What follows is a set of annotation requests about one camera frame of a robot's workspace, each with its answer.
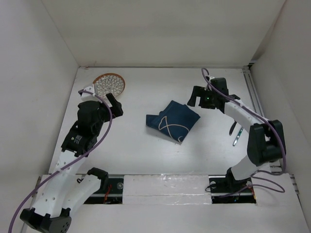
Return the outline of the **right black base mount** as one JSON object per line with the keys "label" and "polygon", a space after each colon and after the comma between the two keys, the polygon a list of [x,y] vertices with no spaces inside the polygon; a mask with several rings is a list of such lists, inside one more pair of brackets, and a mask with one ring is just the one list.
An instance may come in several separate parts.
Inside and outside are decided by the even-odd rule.
{"label": "right black base mount", "polygon": [[256,204],[251,179],[229,182],[224,176],[209,177],[205,191],[211,194],[212,204]]}

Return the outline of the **floral orange-rimmed plate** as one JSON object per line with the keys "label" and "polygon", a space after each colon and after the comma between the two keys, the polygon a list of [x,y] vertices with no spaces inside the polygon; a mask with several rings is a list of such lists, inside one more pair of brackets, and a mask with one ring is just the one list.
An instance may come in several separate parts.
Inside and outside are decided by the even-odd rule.
{"label": "floral orange-rimmed plate", "polygon": [[106,94],[111,93],[114,97],[118,97],[125,89],[124,78],[116,73],[106,73],[98,76],[93,81],[95,92],[106,99]]}

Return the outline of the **aluminium side rail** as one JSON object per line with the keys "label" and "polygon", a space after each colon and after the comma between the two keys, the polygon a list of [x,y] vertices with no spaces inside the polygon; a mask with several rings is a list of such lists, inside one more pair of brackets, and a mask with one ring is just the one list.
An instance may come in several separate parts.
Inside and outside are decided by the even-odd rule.
{"label": "aluminium side rail", "polygon": [[[263,108],[261,106],[260,100],[259,100],[259,96],[257,93],[257,90],[255,88],[255,83],[251,74],[251,67],[254,65],[255,61],[250,61],[250,63],[246,66],[243,66],[242,68],[242,72],[244,75],[244,79],[248,88],[248,92],[251,98],[251,102],[254,108],[254,111],[261,115],[262,117],[264,116],[264,111]],[[269,163],[269,168],[271,169],[271,172],[276,175],[278,173],[280,173],[283,169],[281,162],[279,160],[275,161],[275,162],[271,162]]]}

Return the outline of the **green-handled metal fork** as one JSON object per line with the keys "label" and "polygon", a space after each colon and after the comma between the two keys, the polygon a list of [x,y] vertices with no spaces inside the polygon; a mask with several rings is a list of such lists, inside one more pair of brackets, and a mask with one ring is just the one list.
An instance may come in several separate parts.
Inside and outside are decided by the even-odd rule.
{"label": "green-handled metal fork", "polygon": [[237,145],[238,140],[239,140],[239,138],[240,138],[240,136],[241,136],[242,132],[243,132],[243,127],[241,127],[241,128],[240,128],[240,130],[239,130],[239,132],[238,132],[237,136],[235,137],[235,140],[234,140],[234,142],[233,142],[232,146],[236,146],[236,145]]}

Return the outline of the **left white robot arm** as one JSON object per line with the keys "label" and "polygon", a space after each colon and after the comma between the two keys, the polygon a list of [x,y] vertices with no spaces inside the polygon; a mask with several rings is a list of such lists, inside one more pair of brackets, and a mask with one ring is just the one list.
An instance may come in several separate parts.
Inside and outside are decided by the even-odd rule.
{"label": "left white robot arm", "polygon": [[90,91],[79,93],[92,99],[78,105],[77,120],[61,145],[56,166],[38,185],[44,187],[41,196],[20,214],[26,225],[40,233],[66,233],[78,208],[92,194],[108,188],[108,172],[104,170],[93,167],[80,182],[77,182],[76,173],[89,154],[103,142],[98,138],[103,124],[112,123],[123,115],[122,106],[112,93],[106,95],[108,102]]}

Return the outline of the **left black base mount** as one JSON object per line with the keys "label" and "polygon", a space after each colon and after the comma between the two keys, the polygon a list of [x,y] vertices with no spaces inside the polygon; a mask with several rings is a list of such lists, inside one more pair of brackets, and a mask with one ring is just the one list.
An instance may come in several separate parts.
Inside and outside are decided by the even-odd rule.
{"label": "left black base mount", "polygon": [[122,204],[123,178],[109,179],[106,186],[93,193],[84,204]]}

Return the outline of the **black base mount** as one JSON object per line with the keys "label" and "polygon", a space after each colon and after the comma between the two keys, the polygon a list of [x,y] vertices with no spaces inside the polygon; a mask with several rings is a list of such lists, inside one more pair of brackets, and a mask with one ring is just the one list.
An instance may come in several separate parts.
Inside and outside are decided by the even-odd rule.
{"label": "black base mount", "polygon": [[84,204],[122,204],[123,178],[109,179],[106,186],[93,193]]}
{"label": "black base mount", "polygon": [[211,194],[212,204],[256,204],[251,179],[229,182],[224,176],[209,177],[205,191]]}

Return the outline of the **blue whale cloth napkin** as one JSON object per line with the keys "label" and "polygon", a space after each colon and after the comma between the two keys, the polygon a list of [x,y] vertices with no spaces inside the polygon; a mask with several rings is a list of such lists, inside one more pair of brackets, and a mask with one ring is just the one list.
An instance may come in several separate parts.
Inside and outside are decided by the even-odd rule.
{"label": "blue whale cloth napkin", "polygon": [[187,105],[172,100],[158,115],[146,115],[146,126],[181,144],[200,116]]}

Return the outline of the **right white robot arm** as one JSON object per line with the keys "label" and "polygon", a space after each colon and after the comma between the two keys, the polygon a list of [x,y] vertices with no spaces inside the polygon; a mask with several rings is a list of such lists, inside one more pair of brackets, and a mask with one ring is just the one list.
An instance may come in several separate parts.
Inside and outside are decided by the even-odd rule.
{"label": "right white robot arm", "polygon": [[205,87],[194,86],[187,105],[194,107],[197,100],[199,107],[220,110],[248,132],[245,157],[227,170],[221,182],[228,190],[236,191],[262,165],[286,156],[282,123],[258,115],[237,95],[229,94],[225,78],[211,79]]}

